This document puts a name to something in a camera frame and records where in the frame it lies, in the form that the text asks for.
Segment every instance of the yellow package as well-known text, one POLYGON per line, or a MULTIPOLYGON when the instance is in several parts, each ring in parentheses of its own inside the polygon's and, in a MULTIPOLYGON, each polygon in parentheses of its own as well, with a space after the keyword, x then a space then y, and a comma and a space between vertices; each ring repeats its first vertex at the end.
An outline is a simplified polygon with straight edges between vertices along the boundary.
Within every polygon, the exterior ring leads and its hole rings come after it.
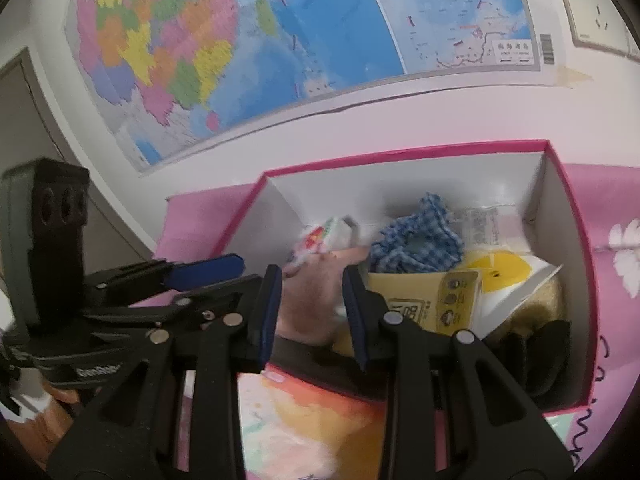
POLYGON ((509 251, 469 251, 457 270, 463 268, 482 274, 482 298, 472 327, 479 338, 498 328, 560 270, 533 254, 509 251))
POLYGON ((369 274, 367 288, 384 296, 389 310, 423 329, 452 335, 471 327, 479 303, 481 276, 476 270, 423 274, 369 274))

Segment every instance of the door frame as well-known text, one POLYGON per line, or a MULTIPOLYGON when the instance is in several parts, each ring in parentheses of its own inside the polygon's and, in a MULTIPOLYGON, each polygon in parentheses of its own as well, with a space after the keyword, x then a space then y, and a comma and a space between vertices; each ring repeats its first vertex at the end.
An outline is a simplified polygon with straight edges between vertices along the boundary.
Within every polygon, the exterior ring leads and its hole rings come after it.
MULTIPOLYGON (((40 87, 38 77, 36 76, 33 62, 27 48, 21 50, 17 56, 9 61, 5 66, 0 68, 0 80, 11 70, 20 68, 22 76, 31 94, 33 105, 40 117, 40 121, 44 126, 50 141, 53 143, 56 151, 62 159, 70 164, 80 166, 80 162, 71 146, 66 142, 65 136, 58 127, 56 119, 49 108, 46 98, 40 87)), ((124 241, 137 253, 143 260, 148 260, 152 256, 152 251, 136 236, 125 221, 118 215, 109 204, 109 201, 98 190, 93 181, 89 184, 89 200, 91 200, 98 211, 106 218, 107 222, 114 228, 116 232, 122 236, 124 241)), ((2 273, 0 272, 0 288, 6 292, 6 283, 4 282, 2 273)))

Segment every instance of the electrical outlet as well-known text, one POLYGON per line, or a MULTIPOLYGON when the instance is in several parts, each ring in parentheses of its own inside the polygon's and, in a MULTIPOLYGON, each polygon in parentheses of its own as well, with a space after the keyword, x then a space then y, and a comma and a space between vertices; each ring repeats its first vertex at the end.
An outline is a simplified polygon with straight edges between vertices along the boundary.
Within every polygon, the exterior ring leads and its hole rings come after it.
POLYGON ((564 5, 574 43, 629 55, 626 25, 611 0, 564 0, 564 5))

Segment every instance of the blue checkered cloth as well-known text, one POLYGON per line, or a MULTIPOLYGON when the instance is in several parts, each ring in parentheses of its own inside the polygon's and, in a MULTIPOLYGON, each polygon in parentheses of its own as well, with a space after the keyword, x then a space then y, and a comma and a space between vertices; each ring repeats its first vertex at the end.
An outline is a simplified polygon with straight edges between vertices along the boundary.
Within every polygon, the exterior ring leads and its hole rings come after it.
POLYGON ((462 261, 463 243, 449 227, 442 199, 433 193, 420 210, 394 220, 371 247, 372 272, 444 272, 462 261))

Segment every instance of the blue ocean on map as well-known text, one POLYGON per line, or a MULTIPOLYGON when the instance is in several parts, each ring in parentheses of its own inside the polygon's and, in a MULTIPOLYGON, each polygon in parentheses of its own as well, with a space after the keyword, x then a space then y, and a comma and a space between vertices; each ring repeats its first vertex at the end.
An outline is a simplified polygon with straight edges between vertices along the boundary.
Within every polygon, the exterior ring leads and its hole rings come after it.
MULTIPOLYGON (((240 0, 234 57, 209 99, 221 130, 315 95, 402 75, 376 0, 268 0, 277 37, 257 26, 255 0, 240 0)), ((206 110, 194 133, 209 137, 206 110)))
POLYGON ((493 40, 531 38, 523 0, 379 1, 409 74, 494 64, 493 40))

